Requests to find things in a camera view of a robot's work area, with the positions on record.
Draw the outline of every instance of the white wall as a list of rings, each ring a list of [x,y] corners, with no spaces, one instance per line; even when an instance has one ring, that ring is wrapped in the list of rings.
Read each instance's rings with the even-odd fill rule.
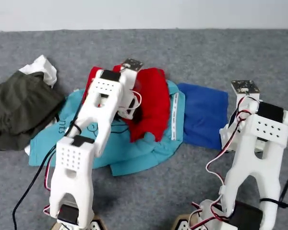
[[[0,0],[0,31],[288,28],[288,0]]]

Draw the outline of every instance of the teal shirt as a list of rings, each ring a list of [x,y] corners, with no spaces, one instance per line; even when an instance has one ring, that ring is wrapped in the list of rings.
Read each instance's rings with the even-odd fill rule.
[[[114,176],[127,175],[152,168],[174,154],[183,138],[185,96],[173,82],[167,81],[167,83],[171,111],[168,128],[165,130],[161,141],[155,142],[154,135],[147,132],[143,139],[131,143],[130,132],[126,130],[128,128],[126,123],[113,121],[111,125],[112,132],[126,131],[120,134],[110,134],[103,154],[101,157],[94,159],[94,169],[110,165]],[[50,148],[63,137],[76,113],[83,93],[84,90],[79,90],[70,94],[59,113],[60,121],[42,130],[31,140],[30,165],[40,165]],[[91,123],[81,133],[82,136],[93,139],[96,138],[97,134],[96,123]],[[55,160],[52,160],[51,166],[55,166]]]

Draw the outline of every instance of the dark green cloth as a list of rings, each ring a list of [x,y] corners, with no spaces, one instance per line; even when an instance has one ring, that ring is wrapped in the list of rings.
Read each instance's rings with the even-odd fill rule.
[[[23,150],[63,106],[64,95],[43,77],[17,71],[0,84],[0,150]]]

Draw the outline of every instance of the carpet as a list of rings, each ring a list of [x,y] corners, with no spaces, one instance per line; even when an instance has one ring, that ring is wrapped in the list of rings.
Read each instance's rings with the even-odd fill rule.
[[[0,33],[0,82],[44,54],[58,69],[56,90],[66,95],[84,88],[92,66],[112,68],[125,58],[145,68],[165,70],[175,83],[186,82],[229,92],[228,115],[235,96],[230,81],[252,79],[261,99],[288,110],[288,30],[101,30]],[[215,199],[219,181],[204,167],[216,151],[182,144],[168,161],[150,170],[113,177],[109,167],[93,171],[94,211],[109,230],[169,230],[191,201]],[[233,154],[212,169],[225,175]],[[12,209],[37,167],[24,151],[0,152],[0,230],[12,230]],[[288,147],[280,175],[288,177]],[[19,230],[48,230],[55,222],[43,214],[49,193],[40,176],[20,205]],[[240,187],[238,200],[258,207],[254,178]],[[288,229],[288,208],[279,209],[275,229]]]

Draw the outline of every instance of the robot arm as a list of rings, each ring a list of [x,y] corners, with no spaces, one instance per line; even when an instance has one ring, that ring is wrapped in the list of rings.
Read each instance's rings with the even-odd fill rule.
[[[237,94],[237,109],[220,130],[220,136],[225,147],[233,135],[227,150],[235,151],[235,157],[220,188],[219,207],[212,208],[227,220],[216,218],[195,229],[272,230],[277,204],[264,201],[256,209],[236,202],[236,196],[238,188],[251,175],[257,181],[260,198],[279,199],[279,173],[288,140],[288,111],[259,101],[259,90],[253,81],[233,81],[232,86]],[[262,152],[262,157],[258,158],[255,152]],[[200,204],[202,215],[198,223],[215,217],[210,209],[212,203],[205,200]]]
[[[118,112],[121,117],[132,119],[139,102],[131,90],[142,65],[142,62],[128,59],[120,73],[99,70],[75,125],[66,137],[57,142],[50,215],[71,230],[87,229],[94,217],[93,160],[101,156],[106,146],[115,114]],[[80,136],[80,131],[92,122],[98,123],[96,139]],[[66,199],[66,195],[71,195],[75,202]]]

